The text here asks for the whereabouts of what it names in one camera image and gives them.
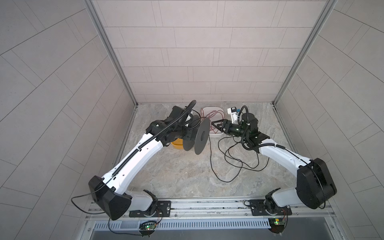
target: black disc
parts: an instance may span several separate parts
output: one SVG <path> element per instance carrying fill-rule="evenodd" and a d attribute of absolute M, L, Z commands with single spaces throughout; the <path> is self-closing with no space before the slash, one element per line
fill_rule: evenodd
<path fill-rule="evenodd" d="M 197 130 L 196 138 L 195 138 L 195 153 L 199 155 L 203 150 L 205 145 L 207 144 L 207 140 L 209 137 L 209 131 L 211 127 L 211 121 L 209 118 L 205 118 L 199 126 Z"/>
<path fill-rule="evenodd" d="M 183 148 L 185 151 L 191 150 L 191 148 L 193 148 L 194 145 L 195 145 L 195 141 L 183 139 Z"/>

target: tiled wall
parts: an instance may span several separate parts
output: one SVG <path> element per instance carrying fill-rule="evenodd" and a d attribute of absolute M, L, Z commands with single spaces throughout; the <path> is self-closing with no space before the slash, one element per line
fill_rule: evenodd
<path fill-rule="evenodd" d="M 69 199 L 109 170 L 134 106 L 81 0 L 2 0 L 0 23 L 0 238 L 70 239 Z"/>
<path fill-rule="evenodd" d="M 325 1 L 93 3 L 144 103 L 272 101 Z"/>
<path fill-rule="evenodd" d="M 277 104 L 298 152 L 327 162 L 349 239 L 384 239 L 383 43 L 384 1 L 339 0 Z"/>

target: white tray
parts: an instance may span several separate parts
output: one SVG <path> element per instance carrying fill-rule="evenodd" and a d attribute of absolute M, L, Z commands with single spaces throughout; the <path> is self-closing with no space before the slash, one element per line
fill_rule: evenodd
<path fill-rule="evenodd" d="M 211 113 L 212 111 L 223 111 L 223 109 L 221 108 L 218 108 L 218 107 L 205 107 L 203 108 L 203 111 L 204 111 L 204 116 L 202 117 L 205 117 L 207 116 L 209 113 Z M 211 122 L 213 121 L 217 121 L 217 120 L 221 120 L 222 119 L 222 116 L 221 114 L 216 114 L 215 116 L 211 117 L 210 120 Z M 214 133 L 212 130 L 209 132 L 209 136 L 210 137 L 222 137 L 224 136 L 224 133 L 223 132 L 220 132 L 218 131 L 217 133 Z"/>

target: yellow bowl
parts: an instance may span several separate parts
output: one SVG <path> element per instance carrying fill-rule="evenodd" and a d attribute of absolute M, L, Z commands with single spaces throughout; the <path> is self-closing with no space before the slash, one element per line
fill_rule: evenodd
<path fill-rule="evenodd" d="M 172 146 L 176 149 L 183 149 L 183 140 L 178 138 L 175 141 L 171 142 Z"/>

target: white container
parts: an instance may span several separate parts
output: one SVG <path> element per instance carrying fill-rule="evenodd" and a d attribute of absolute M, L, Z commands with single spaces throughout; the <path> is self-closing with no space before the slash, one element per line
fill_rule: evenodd
<path fill-rule="evenodd" d="M 214 121 L 221 120 L 221 119 L 225 118 L 225 112 L 223 111 L 223 109 L 218 108 L 218 107 L 206 107 L 206 108 L 203 108 L 204 116 L 202 115 L 202 117 L 206 117 L 208 114 L 210 114 L 213 111 L 221 111 L 222 115 L 220 113 L 217 113 L 215 116 L 210 118 L 211 122 L 214 122 Z M 209 132 L 209 136 L 210 137 L 222 137 L 222 136 L 224 136 L 223 132 L 220 132 L 219 130 L 217 130 L 217 131 L 218 132 L 215 133 L 213 130 L 211 130 Z"/>

